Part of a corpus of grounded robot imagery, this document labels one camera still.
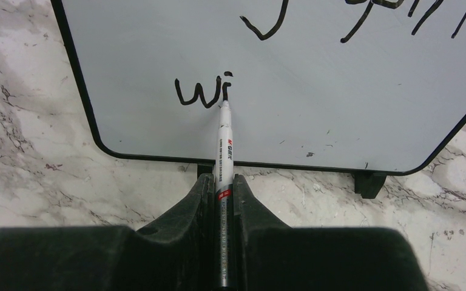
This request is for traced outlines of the black framed whiteboard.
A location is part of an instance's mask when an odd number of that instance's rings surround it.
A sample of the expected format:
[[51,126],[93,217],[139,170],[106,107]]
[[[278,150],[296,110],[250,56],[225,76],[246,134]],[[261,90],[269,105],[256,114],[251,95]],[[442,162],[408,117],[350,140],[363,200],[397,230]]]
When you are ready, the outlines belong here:
[[409,175],[466,123],[466,1],[53,1],[108,155]]

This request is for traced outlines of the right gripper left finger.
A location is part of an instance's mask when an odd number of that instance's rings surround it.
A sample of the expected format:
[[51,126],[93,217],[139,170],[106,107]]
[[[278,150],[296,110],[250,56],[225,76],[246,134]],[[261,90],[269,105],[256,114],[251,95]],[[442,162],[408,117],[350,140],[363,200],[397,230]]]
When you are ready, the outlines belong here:
[[206,290],[210,174],[148,225],[0,228],[0,290]]

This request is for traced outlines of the black white marker pen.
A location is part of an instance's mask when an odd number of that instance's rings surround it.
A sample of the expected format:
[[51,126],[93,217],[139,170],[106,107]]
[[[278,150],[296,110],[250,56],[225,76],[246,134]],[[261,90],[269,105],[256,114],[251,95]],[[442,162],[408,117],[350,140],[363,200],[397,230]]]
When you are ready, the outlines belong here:
[[220,106],[214,194],[214,274],[213,290],[236,290],[234,255],[232,115],[228,101]]

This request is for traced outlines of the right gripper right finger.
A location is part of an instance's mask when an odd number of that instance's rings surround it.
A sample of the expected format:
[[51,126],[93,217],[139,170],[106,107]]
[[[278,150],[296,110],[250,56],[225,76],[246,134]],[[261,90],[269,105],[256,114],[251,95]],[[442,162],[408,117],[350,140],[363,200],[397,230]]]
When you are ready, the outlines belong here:
[[384,227],[290,227],[233,183],[240,290],[427,290],[408,241]]

